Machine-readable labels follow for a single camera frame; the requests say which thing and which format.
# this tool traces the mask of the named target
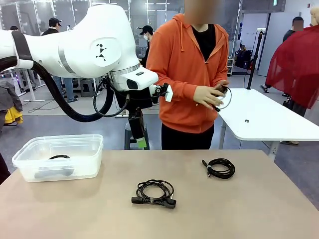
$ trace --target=black pole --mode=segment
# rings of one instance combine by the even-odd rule
[[[255,72],[255,66],[256,66],[256,61],[258,58],[258,52],[259,52],[259,47],[260,47],[260,43],[261,43],[261,39],[263,38],[263,31],[259,32],[259,36],[258,36],[258,43],[257,43],[257,47],[256,47],[256,51],[255,51],[255,55],[254,55],[254,59],[253,59],[253,65],[252,65],[252,69],[250,71],[250,76],[249,76],[249,81],[248,81],[248,86],[247,89],[251,90],[251,82],[253,81],[253,76],[254,76],[254,72]]]

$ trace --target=white robotic arm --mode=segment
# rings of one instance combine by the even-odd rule
[[[118,91],[140,91],[151,86],[154,93],[152,84],[158,76],[139,64],[131,26],[120,6],[90,7],[71,31],[25,38],[33,60],[54,76],[98,78],[109,73]],[[16,56],[11,31],[0,30],[0,39],[0,59]],[[168,91],[166,100],[170,101],[170,87]]]

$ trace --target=plastic container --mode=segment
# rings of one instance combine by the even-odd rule
[[[102,148],[99,134],[38,137],[26,143],[12,162],[27,182],[94,178],[100,170]],[[69,158],[50,159],[57,155]]]

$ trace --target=stool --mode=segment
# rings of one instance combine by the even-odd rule
[[[95,93],[93,79],[81,80],[81,97],[93,97]]]
[[[145,141],[146,141],[146,147],[144,150],[149,150],[150,149],[150,143],[149,143],[149,134],[148,130],[146,128],[146,124],[144,123],[144,128],[145,128]],[[131,149],[131,143],[137,143],[136,139],[133,139],[132,131],[130,124],[127,122],[125,124],[125,131],[124,131],[124,149],[125,150],[130,150]]]

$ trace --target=yellow cloth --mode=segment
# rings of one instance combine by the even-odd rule
[[[6,113],[4,124],[13,122],[23,123],[22,113],[17,111],[15,107],[11,107]]]

